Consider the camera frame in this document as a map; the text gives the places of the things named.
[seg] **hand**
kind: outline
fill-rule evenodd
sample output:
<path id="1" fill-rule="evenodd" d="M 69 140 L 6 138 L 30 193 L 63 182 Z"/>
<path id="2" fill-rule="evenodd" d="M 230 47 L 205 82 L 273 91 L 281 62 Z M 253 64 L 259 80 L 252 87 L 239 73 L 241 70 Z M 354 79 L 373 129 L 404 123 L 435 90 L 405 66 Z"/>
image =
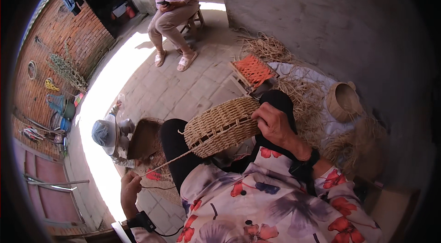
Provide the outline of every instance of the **hand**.
<path id="1" fill-rule="evenodd" d="M 290 151 L 299 161 L 309 160 L 311 147 L 294 133 L 285 113 L 264 102 L 251 118 L 257 120 L 257 126 L 268 141 Z"/>
<path id="2" fill-rule="evenodd" d="M 133 219 L 138 213 L 136 208 L 136 194 L 141 191 L 142 177 L 133 171 L 121 178 L 121 206 L 127 219 Z"/>
<path id="3" fill-rule="evenodd" d="M 160 5 L 159 6 L 159 10 L 162 12 L 172 11 L 173 9 L 175 9 L 175 7 L 172 5 L 168 5 L 168 6 L 167 5 Z"/>
<path id="4" fill-rule="evenodd" d="M 180 8 L 182 6 L 185 6 L 187 3 L 184 1 L 177 1 L 177 2 L 170 2 L 170 5 L 174 6 L 175 8 Z"/>

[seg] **yellow rope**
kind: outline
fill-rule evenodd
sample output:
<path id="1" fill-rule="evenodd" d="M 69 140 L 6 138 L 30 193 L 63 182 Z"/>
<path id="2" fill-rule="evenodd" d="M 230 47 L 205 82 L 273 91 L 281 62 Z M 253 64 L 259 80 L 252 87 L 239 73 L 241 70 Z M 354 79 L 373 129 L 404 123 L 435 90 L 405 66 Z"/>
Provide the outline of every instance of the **yellow rope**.
<path id="1" fill-rule="evenodd" d="M 53 83 L 48 79 L 45 81 L 45 87 L 50 90 L 59 91 L 59 88 L 57 88 L 55 85 L 53 85 Z"/>

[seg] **person weaving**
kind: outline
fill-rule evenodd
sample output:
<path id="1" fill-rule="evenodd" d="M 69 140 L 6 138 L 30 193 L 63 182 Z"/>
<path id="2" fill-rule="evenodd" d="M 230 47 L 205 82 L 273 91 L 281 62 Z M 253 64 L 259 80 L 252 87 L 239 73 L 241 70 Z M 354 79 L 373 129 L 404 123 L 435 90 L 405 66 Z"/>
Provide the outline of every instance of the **person weaving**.
<path id="1" fill-rule="evenodd" d="M 259 102 L 251 117 L 262 134 L 252 154 L 232 164 L 230 172 L 193 153 L 169 164 L 187 213 L 177 242 L 382 242 L 381 229 L 352 190 L 354 183 L 297 135 L 290 98 L 271 90 Z M 188 151 L 177 132 L 185 124 L 170 119 L 160 129 L 167 161 Z M 302 181 L 308 175 L 313 191 Z M 164 243 L 138 221 L 144 215 L 135 206 L 140 181 L 134 172 L 121 180 L 127 224 L 137 242 Z"/>
<path id="2" fill-rule="evenodd" d="M 131 119 L 125 119 L 116 123 L 116 115 L 122 102 L 117 101 L 104 119 L 97 120 L 92 127 L 92 139 L 102 146 L 107 155 L 112 158 L 114 164 L 132 168 L 139 166 L 142 161 L 127 159 L 130 140 L 127 137 L 135 130 Z"/>
<path id="3" fill-rule="evenodd" d="M 177 69 L 185 71 L 198 56 L 198 53 L 189 47 L 176 27 L 196 13 L 199 0 L 156 0 L 156 3 L 158 11 L 147 30 L 150 40 L 158 52 L 155 57 L 155 66 L 162 66 L 167 56 L 167 51 L 162 47 L 162 36 L 165 36 L 174 48 L 183 54 Z"/>

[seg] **beige pants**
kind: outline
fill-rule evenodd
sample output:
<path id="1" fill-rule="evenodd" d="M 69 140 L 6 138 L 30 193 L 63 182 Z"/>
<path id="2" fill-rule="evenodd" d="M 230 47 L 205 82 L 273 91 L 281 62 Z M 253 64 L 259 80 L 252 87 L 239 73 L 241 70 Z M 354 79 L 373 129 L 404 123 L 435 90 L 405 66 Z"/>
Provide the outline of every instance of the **beige pants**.
<path id="1" fill-rule="evenodd" d="M 148 33 L 150 41 L 155 45 L 162 45 L 162 36 L 173 43 L 175 49 L 187 45 L 177 26 L 187 21 L 198 10 L 199 0 L 191 0 L 185 6 L 162 12 L 158 10 L 150 22 Z"/>

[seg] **smartphone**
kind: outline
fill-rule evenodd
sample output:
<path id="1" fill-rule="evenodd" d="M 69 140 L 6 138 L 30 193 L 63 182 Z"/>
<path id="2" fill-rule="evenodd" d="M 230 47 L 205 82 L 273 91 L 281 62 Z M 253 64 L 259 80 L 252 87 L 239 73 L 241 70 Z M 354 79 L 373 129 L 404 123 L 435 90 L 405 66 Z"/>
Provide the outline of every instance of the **smartphone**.
<path id="1" fill-rule="evenodd" d="M 170 2 L 167 2 L 167 1 L 159 1 L 157 3 L 160 5 L 166 5 L 167 7 L 170 5 Z"/>

